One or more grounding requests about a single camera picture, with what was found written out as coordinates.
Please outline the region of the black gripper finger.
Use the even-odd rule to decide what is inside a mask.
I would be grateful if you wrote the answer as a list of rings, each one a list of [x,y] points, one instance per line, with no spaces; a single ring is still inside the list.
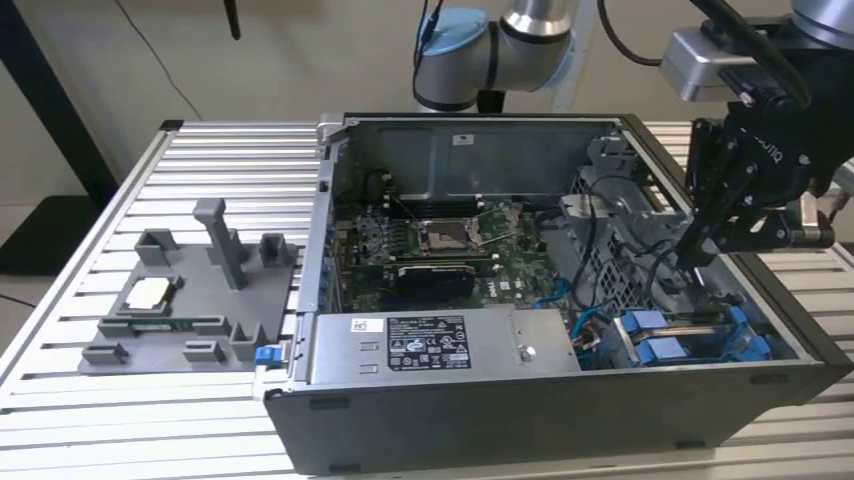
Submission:
[[[779,249],[821,249],[836,242],[829,216],[821,210],[819,198],[807,189],[797,198],[761,202],[754,192],[757,180],[750,179],[739,191],[731,213],[715,232],[721,251],[771,251]]]
[[[693,201],[693,220],[678,242],[681,269],[706,266],[714,258],[705,245],[735,215],[755,178],[755,164],[742,157],[735,135],[722,121],[693,122],[686,189]]]

